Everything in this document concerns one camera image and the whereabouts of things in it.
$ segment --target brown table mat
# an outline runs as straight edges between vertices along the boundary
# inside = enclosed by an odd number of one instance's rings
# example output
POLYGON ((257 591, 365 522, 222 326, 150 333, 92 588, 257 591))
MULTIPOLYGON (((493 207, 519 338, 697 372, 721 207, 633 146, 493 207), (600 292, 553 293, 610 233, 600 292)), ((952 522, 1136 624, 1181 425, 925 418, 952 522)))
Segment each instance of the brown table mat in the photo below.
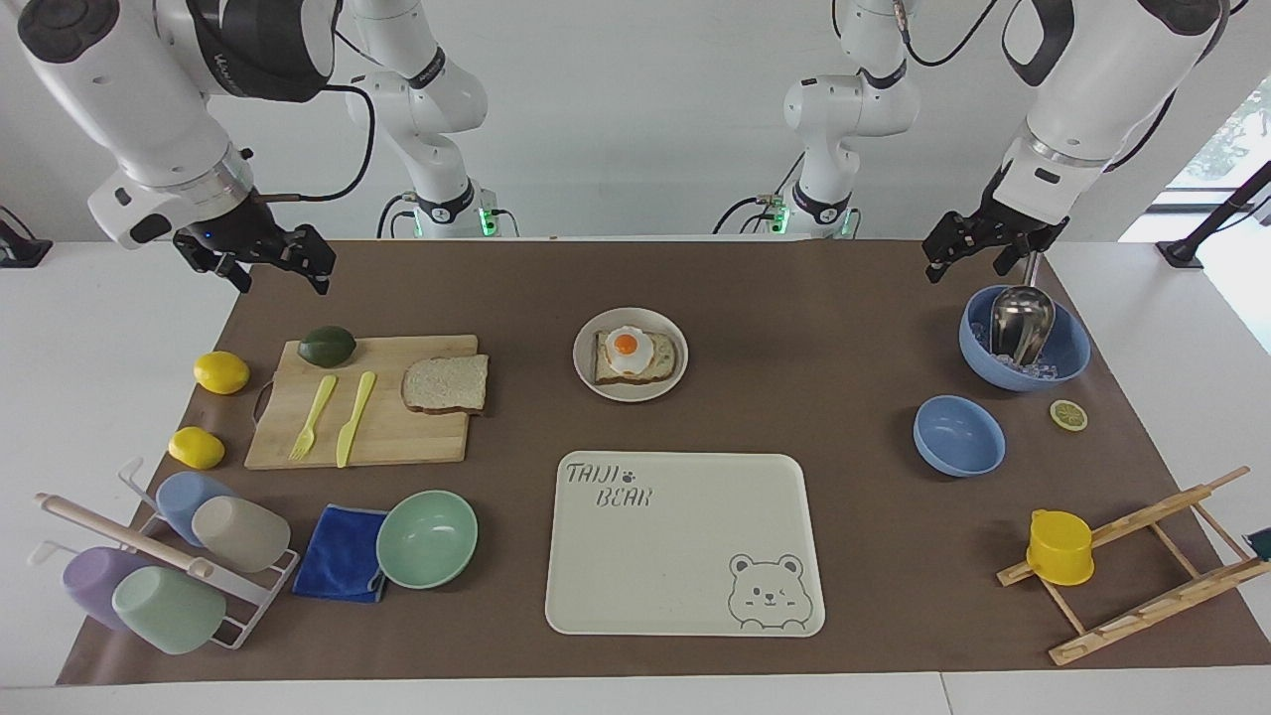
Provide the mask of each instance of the brown table mat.
MULTIPOLYGON (((920 248, 907 241, 352 241, 337 250, 325 297, 296 276, 253 271, 255 284, 217 343, 244 357, 252 385, 234 398, 196 391, 182 424, 225 439, 229 456, 211 474, 286 517, 294 549, 304 551, 328 503, 389 509, 416 491, 449 489, 480 521, 470 566, 433 592, 390 585, 375 606, 283 593, 240 652, 165 657, 89 621, 58 682, 1050 669, 1046 650, 1073 636, 1069 625, 1035 579, 1002 588, 994 578, 1021 560, 1031 511, 1064 509, 1097 526, 1177 490, 1097 352, 1084 376, 1040 395, 1008 394, 971 373, 956 330, 967 297, 996 282, 986 259, 932 286, 920 248), (658 310, 688 335, 688 375, 657 401, 608 403, 573 372, 580 325, 619 305, 658 310), (472 422, 466 461, 245 471, 255 392, 282 343, 327 323, 358 335, 477 333, 491 354, 491 409, 472 422), (998 471, 951 480, 920 460, 914 411, 941 394, 975 400, 1002 423, 998 471), (1088 410, 1087 432, 1051 424, 1046 409, 1060 398, 1088 410), (574 450, 796 458, 825 629, 791 640, 552 631, 543 603, 554 476, 574 450)), ((1049 272, 1042 284, 1069 302, 1049 272)), ((1220 476, 1239 456, 1232 460, 1197 478, 1220 476)), ((178 470, 164 460, 156 475, 178 470)), ((1219 564, 1192 517, 1164 526, 1197 568, 1219 564)), ((613 558, 639 549, 614 545, 613 558)), ((1094 580, 1065 589, 1087 624, 1187 579, 1148 533, 1097 555, 1094 580)), ((1078 667, 1265 663, 1271 645, 1233 592, 1078 667)))

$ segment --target white table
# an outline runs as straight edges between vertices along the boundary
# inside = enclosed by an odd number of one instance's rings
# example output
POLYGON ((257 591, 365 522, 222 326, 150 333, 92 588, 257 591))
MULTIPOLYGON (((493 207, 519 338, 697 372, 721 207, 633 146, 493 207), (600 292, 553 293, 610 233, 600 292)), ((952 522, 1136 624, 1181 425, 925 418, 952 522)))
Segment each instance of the white table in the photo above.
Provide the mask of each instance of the white table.
MULTIPOLYGON (((1206 505, 1235 532, 1271 526, 1271 356, 1209 278, 1166 267, 1150 245, 1060 243, 1050 255, 1179 486, 1249 465, 1253 475, 1206 505)), ((193 387, 189 367, 215 343, 234 298, 228 283, 191 273, 175 250, 159 245, 125 251, 64 243, 34 271, 0 271, 6 494, 0 502, 0 568, 8 575, 0 585, 0 683, 9 686, 0 691, 0 712, 179 707, 189 715, 309 714, 417 711, 422 705, 438 712, 695 712, 723 706, 730 712, 806 707, 970 715, 1027 709, 1071 715, 1111 711, 1112 704, 1117 712, 1266 712, 1261 687, 1271 667, 13 687, 51 683, 81 620, 61 593, 61 564, 27 569, 27 554, 43 538, 78 549, 100 544, 39 513, 28 497, 58 493, 111 518, 130 518, 135 499, 112 475, 132 456, 153 466, 163 455, 193 387)), ((1271 632, 1271 579, 1254 580, 1242 593, 1271 632)))

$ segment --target toast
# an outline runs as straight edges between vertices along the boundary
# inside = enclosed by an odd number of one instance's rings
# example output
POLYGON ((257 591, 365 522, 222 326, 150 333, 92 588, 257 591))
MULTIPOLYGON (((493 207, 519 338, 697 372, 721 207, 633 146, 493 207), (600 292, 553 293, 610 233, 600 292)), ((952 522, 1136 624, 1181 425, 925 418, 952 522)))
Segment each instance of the toast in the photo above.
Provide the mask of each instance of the toast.
POLYGON ((675 343, 671 342, 670 335, 662 333, 646 331, 644 334, 653 340, 653 359, 642 373, 624 376, 609 366, 609 348, 605 347, 609 330, 597 331, 596 371, 592 382, 595 385, 649 385, 670 380, 671 375, 675 373, 675 343))
POLYGON ((402 401, 412 413, 480 415, 486 410, 489 354, 430 357, 402 376, 402 401))

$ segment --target bear drawing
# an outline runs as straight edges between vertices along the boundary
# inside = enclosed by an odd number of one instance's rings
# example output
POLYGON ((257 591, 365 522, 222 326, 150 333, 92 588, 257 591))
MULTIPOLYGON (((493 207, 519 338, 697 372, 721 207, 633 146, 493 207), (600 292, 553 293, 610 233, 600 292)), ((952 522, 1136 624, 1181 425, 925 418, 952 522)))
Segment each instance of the bear drawing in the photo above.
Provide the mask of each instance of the bear drawing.
POLYGON ((777 561, 755 561, 738 554, 728 561, 732 596, 728 612, 745 630, 803 630, 812 617, 812 599, 803 589, 803 563, 787 554, 777 561))

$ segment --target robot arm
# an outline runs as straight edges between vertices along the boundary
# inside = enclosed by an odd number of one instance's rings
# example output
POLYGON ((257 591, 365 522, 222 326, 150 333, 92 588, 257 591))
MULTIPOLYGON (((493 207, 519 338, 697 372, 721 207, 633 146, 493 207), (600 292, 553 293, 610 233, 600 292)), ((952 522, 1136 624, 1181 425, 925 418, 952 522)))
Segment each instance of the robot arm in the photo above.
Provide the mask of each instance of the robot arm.
MULTIPOLYGON (((351 11, 367 55, 385 69, 353 84, 370 94, 380 137, 405 164, 423 234, 488 234, 484 213, 493 207, 494 194, 468 177, 459 147, 442 136, 486 121, 480 81, 437 44, 419 0, 352 0, 351 11)), ((348 109, 362 124, 362 108, 352 98, 348 109)))
POLYGON ((891 0, 852 0, 839 13, 843 51, 860 71, 805 79, 785 94, 785 123, 805 144, 803 169, 785 189, 787 230, 834 235, 848 215, 860 156, 854 136, 891 136, 918 118, 918 89, 906 76, 905 47, 891 0))
POLYGON ((1228 0, 1018 3, 1003 50, 1037 100, 980 208, 946 213, 923 241, 930 281, 984 248, 1005 246, 999 274, 1049 248, 1077 198, 1214 46, 1228 11, 1228 0))
POLYGON ((330 75, 334 11, 334 0, 282 0, 271 3, 282 22, 255 23, 228 0, 32 0, 18 22, 29 63, 118 161, 89 197, 105 232, 127 248, 172 237, 194 269, 241 291, 239 263, 271 263, 327 292, 334 253, 313 226, 275 224, 206 95, 311 98, 330 75))

